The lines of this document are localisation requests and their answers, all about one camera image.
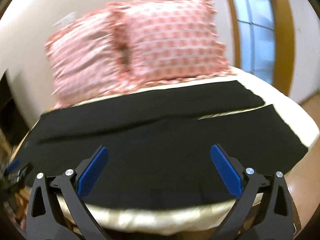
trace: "pillow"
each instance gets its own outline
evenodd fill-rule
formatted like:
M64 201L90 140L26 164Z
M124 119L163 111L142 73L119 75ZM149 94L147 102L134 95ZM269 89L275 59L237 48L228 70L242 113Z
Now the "pillow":
M108 5L85 15L46 43L58 106L70 106L123 86L125 70L114 37L121 11L115 8Z
M230 72L211 0L141 2L124 11L129 67L140 83Z

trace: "metal screw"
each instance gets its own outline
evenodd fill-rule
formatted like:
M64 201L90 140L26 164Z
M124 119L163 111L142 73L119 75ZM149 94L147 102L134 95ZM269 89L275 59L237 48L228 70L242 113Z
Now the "metal screw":
M38 173L37 174L37 179L42 179L42 178L43 178L43 173L42 172Z
M281 171L277 171L277 172L276 172L276 175L277 175L277 177L279 177L279 178L282 178L282 177L283 177L283 174L282 174Z
M67 176L71 176L73 174L73 170L72 169L66 170L65 173Z
M245 172L251 175L251 174L254 174L254 169L253 168L246 168Z

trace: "bed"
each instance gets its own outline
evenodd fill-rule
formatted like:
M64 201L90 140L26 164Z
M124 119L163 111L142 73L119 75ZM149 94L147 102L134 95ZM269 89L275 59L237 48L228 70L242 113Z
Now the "bed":
M299 137L301 143L308 148L308 153L303 157L303 159L294 167L292 167L291 171L285 175L289 191L292 195L292 200L294 203L293 206L295 208L295 226L297 231L299 231L300 229L304 228L316 210L318 205L317 199L320 196L320 191L312 187L313 182L316 181L320 176L314 169L317 166L319 157L312 151L312 147L319 136L319 129L312 118L298 104L280 93L277 89L273 88L271 85L267 84L261 79L238 68L233 67L232 70L235 75L194 80L171 85L159 85L140 89L136 93L147 90L165 90L211 82L227 82L237 80L244 87L251 90L254 94L260 96L265 101L264 106L273 104L279 116ZM118 96L121 95L94 98L83 101L77 105L90 104L96 101L108 100L109 98ZM237 114L252 110L254 109L215 114L210 117L214 118L221 115ZM308 204L306 204L305 200L306 194L308 194L309 198ZM255 204L258 204L260 200L261 195L258 194L255 199ZM66 217L72 221L72 217L68 213L66 203L62 198L59 198L59 201ZM183 231L204 231L217 227L231 209L234 201L235 200L231 200L217 204L166 211L139 209L119 210L108 209L94 205L87 206L94 218L103 228L124 232L144 232L160 235L172 235Z

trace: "black cloth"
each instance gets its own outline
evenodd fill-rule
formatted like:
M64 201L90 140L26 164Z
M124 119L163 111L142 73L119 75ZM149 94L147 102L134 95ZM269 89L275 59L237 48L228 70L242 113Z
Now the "black cloth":
M152 90L43 114L29 135L38 142L99 134L165 117L193 117L262 106L238 81Z
M27 138L17 158L33 163L27 177L32 186L37 173L62 174L105 145L108 164L84 201L108 208L165 210L233 198L210 160L215 143L262 174L286 173L308 151L273 106L265 106L200 120L166 118L34 145Z

